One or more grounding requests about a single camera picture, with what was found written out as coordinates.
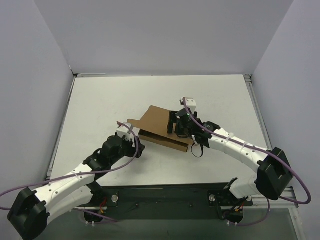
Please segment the brown cardboard box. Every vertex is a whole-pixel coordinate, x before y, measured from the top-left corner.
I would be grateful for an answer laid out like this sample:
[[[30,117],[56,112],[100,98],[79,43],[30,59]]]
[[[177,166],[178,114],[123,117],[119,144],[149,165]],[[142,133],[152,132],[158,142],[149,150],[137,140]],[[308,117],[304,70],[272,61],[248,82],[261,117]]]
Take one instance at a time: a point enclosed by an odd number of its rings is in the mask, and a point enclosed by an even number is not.
[[[139,129],[141,140],[186,153],[193,140],[167,133],[169,113],[167,109],[151,105],[140,120],[127,119],[127,122]]]

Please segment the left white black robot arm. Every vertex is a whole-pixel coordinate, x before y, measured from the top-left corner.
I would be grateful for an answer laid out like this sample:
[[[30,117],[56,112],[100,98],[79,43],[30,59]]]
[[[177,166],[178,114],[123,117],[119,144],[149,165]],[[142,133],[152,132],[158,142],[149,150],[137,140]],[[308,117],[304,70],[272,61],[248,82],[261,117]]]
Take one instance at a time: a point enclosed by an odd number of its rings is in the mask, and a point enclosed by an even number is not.
[[[97,180],[109,173],[112,166],[124,157],[139,158],[145,146],[138,137],[128,140],[118,135],[107,141],[75,167],[69,174],[47,185],[17,195],[8,221],[24,240],[37,238],[55,218],[77,206],[101,203],[103,194]]]

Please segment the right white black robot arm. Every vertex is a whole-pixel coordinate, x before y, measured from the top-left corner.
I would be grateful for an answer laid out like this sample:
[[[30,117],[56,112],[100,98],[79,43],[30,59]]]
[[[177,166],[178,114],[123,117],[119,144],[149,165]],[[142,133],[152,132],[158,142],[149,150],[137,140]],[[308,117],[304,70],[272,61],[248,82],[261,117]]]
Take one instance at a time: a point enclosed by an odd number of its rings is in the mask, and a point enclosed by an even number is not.
[[[213,122],[190,117],[185,109],[169,112],[167,132],[175,133],[179,138],[191,139],[201,147],[220,151],[249,167],[254,176],[235,178],[226,187],[237,199],[262,195],[276,201],[293,178],[284,167],[289,162],[281,149],[256,149]]]

